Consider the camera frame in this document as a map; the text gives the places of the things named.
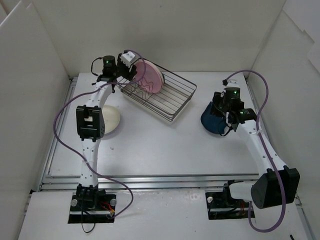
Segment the blue shell-shaped plate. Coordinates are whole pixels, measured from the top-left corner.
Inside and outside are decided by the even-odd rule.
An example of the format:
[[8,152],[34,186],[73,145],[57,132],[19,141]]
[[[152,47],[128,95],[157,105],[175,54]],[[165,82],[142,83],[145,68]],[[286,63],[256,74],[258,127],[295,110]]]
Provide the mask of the blue shell-shaped plate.
[[227,124],[223,117],[211,114],[213,102],[211,101],[200,117],[202,126],[210,133],[216,135],[225,135]]

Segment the pink plate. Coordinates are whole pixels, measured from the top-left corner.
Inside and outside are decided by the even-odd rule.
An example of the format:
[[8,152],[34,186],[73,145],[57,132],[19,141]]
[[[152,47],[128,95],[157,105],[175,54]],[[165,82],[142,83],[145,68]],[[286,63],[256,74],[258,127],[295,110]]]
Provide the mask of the pink plate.
[[135,79],[139,80],[139,86],[148,93],[158,93],[164,85],[164,77],[158,67],[152,62],[140,59],[135,64],[136,75]]

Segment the black wire dish rack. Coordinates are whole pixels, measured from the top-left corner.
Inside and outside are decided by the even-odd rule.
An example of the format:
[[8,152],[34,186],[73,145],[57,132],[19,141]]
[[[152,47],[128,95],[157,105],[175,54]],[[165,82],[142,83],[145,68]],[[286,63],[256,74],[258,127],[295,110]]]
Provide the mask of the black wire dish rack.
[[117,79],[118,88],[124,96],[147,112],[157,116],[165,122],[171,123],[183,111],[194,95],[197,85],[180,75],[155,64],[164,77],[164,85],[158,93],[149,93],[142,89],[135,77],[127,80]]

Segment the cream plate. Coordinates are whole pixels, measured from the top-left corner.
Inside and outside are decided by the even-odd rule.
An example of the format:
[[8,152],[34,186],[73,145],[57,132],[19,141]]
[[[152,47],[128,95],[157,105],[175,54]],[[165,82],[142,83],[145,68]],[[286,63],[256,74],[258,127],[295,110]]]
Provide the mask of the cream plate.
[[158,93],[164,86],[165,79],[159,68],[149,60],[145,60],[146,71],[144,80],[149,86],[150,93]]
[[102,108],[102,116],[105,125],[104,134],[110,134],[118,127],[121,120],[121,114],[116,107],[104,105]]

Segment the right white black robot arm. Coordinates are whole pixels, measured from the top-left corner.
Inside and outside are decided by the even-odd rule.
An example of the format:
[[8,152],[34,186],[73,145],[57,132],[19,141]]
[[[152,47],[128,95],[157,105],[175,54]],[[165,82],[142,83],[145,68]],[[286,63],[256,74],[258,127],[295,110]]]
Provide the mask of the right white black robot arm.
[[262,130],[255,111],[245,108],[240,99],[239,87],[226,87],[223,92],[215,92],[211,113],[222,118],[222,123],[230,127],[245,143],[257,166],[258,180],[254,183],[234,182],[221,193],[221,200],[233,206],[240,200],[253,202],[259,209],[295,200],[300,174],[296,168],[289,168],[278,156]]

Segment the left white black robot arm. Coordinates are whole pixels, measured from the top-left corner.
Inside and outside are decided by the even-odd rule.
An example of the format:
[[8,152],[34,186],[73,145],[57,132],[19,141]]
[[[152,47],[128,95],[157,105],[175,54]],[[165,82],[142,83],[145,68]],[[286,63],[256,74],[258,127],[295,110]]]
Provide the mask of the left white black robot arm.
[[76,128],[82,143],[82,163],[80,182],[76,195],[82,197],[82,204],[89,210],[96,209],[100,204],[98,191],[98,149],[101,138],[105,134],[103,106],[111,93],[114,92],[117,78],[123,77],[131,81],[136,75],[134,62],[139,56],[131,51],[120,53],[118,58],[106,55],[103,62],[102,74],[93,83],[95,89],[84,105],[76,108]]

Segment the aluminium left rail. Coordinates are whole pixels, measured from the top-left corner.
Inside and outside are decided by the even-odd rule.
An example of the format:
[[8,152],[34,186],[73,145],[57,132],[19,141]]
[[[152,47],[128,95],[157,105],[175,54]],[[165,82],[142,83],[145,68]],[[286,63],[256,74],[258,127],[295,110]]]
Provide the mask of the aluminium left rail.
[[[57,116],[56,124],[55,124],[55,130],[57,136],[60,135],[61,131],[64,129],[65,125],[65,118],[66,115],[68,115],[68,107],[66,107],[62,112],[60,110],[63,108],[63,106],[73,97],[76,84],[78,81],[78,76],[70,77],[69,76],[69,84],[67,86],[67,91],[65,93],[65,96],[63,98],[63,102],[60,104],[57,113],[54,115],[54,119]],[[39,173],[36,177],[35,185],[33,186],[33,190],[35,192],[41,192],[43,188],[43,184],[47,178],[52,179],[51,174],[51,168],[53,161],[55,159],[55,152],[57,149],[57,146],[59,145],[59,141],[55,137],[55,135],[52,135],[52,138],[49,142],[48,149],[46,151],[45,157],[42,158],[42,162],[40,165]]]

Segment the aluminium rail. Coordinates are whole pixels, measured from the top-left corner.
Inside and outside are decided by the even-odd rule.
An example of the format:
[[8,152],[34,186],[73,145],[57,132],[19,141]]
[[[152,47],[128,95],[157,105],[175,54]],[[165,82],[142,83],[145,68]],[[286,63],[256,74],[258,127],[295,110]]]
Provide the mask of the aluminium rail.
[[[62,112],[60,110],[63,108],[63,106],[73,97],[76,84],[78,81],[78,76],[70,77],[69,76],[69,84],[67,86],[67,91],[65,93],[65,96],[63,98],[63,102],[60,104],[57,113],[54,115],[54,119],[57,116],[56,124],[55,124],[55,130],[57,136],[60,135],[61,131],[64,129],[65,125],[65,118],[66,115],[68,115],[68,107],[66,107]],[[48,149],[46,151],[45,157],[42,158],[42,162],[40,165],[39,173],[36,177],[35,185],[33,186],[33,190],[35,192],[41,192],[43,188],[43,184],[47,178],[52,179],[51,174],[51,168],[53,161],[55,159],[55,152],[57,149],[57,146],[59,145],[59,141],[55,137],[55,135],[52,135],[52,138],[49,142]]]
[[[229,180],[254,182],[257,174],[213,174],[213,175],[141,175],[116,178],[133,190],[221,188]],[[74,190],[79,176],[46,175],[41,180],[42,191]]]
[[257,76],[261,78],[265,85],[265,99],[257,112],[255,122],[255,134],[258,139],[256,146],[258,150],[262,151],[258,156],[262,158],[260,163],[263,166],[262,175],[252,186],[250,193],[252,201],[259,209],[281,206],[279,219],[282,220],[285,217],[286,205],[295,200],[300,173],[296,168],[288,167],[278,156],[261,128],[262,111],[268,101],[269,86],[261,74]]

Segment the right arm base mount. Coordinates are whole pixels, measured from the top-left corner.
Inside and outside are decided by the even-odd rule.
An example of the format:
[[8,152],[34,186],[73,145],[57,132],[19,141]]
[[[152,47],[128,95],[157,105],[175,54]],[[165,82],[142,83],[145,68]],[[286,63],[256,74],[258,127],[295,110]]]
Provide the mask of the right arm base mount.
[[254,211],[248,211],[249,203],[242,199],[233,199],[224,191],[207,191],[205,193],[207,215],[209,220],[239,220],[255,217]]

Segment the aluminium right rail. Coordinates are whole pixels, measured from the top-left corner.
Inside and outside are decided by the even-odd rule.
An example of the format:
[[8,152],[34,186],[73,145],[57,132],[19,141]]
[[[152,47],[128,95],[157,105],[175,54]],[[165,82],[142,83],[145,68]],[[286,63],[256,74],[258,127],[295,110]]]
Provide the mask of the aluminium right rail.
[[255,122],[255,134],[258,139],[256,146],[258,150],[262,151],[258,156],[262,158],[260,163],[263,166],[262,175],[252,186],[250,193],[252,201],[259,209],[281,206],[279,219],[282,220],[285,217],[286,205],[295,200],[300,173],[296,168],[288,167],[278,156],[261,128],[262,111],[268,101],[269,86],[261,74],[257,76],[261,78],[265,85],[265,99],[257,112]]

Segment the aluminium front rail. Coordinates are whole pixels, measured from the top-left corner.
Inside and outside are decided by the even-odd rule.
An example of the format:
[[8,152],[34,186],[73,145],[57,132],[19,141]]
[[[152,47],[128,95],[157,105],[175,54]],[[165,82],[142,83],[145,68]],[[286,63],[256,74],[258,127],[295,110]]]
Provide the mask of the aluminium front rail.
[[[221,188],[229,180],[254,182],[257,174],[213,174],[213,175],[141,175],[116,178],[133,190]],[[79,176],[46,175],[41,180],[42,191],[74,190]]]

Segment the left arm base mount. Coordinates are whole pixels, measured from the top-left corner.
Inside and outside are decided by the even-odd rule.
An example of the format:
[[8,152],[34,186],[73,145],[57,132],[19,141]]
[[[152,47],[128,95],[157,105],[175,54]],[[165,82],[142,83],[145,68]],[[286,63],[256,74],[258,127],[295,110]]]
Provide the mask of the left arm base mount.
[[72,196],[69,208],[69,224],[105,224],[115,221],[117,204],[115,194],[103,193],[97,198],[97,203],[85,200],[75,194]]

